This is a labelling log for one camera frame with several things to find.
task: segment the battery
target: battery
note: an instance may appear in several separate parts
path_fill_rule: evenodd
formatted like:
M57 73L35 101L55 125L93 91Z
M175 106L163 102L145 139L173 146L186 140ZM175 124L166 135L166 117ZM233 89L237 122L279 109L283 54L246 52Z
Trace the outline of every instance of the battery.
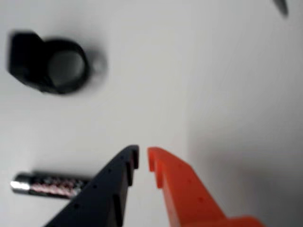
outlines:
M14 193L72 199L88 182L88 179L74 177L19 173L10 182L10 186Z

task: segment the black plastic part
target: black plastic part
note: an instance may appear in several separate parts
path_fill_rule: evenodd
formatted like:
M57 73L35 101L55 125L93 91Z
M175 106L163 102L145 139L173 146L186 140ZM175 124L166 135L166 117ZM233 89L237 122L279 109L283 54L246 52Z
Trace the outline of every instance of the black plastic part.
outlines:
M59 52L72 51L80 55L84 69L79 78L55 86L47 65ZM75 42L63 39L43 41L33 32L15 32L11 36L9 73L21 83L42 92L67 94L78 90L89 78L89 63L83 49Z
M128 186L139 167L139 147L116 155L45 227L121 227Z

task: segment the white surface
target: white surface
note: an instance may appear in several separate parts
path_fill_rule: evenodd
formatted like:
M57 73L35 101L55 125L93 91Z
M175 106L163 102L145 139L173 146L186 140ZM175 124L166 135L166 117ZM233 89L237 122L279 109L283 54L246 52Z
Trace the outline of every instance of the white surface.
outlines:
M0 226L38 227L65 201L14 195L18 171L94 175L141 147L125 225L169 226L146 148L192 164L228 216L269 227L303 218L303 1L1 0ZM6 72L9 31L104 50L108 72L72 96L40 94Z

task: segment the blurry black object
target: blurry black object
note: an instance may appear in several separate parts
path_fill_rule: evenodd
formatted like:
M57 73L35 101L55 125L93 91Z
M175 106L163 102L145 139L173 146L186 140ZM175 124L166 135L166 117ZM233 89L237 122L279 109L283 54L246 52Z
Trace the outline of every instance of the blurry black object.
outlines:
M118 153L45 227L121 227L128 187L139 167L139 147Z
M21 83L41 92L67 94L88 80L88 60L77 43L43 41L33 32L14 32L10 38L9 72Z
M274 0L275 4L277 5L279 11L284 16L288 16L288 6L286 0Z
M20 173L10 182L10 186L13 192L19 194L72 199L88 182L88 179L77 177Z

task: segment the orange plastic part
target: orange plastic part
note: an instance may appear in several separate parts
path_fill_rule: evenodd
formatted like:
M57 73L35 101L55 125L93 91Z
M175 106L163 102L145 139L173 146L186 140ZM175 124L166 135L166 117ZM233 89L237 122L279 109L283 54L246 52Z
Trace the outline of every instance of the orange plastic part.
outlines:
M192 167L161 148L148 148L150 171L163 189L171 227L263 227L251 217L226 218Z

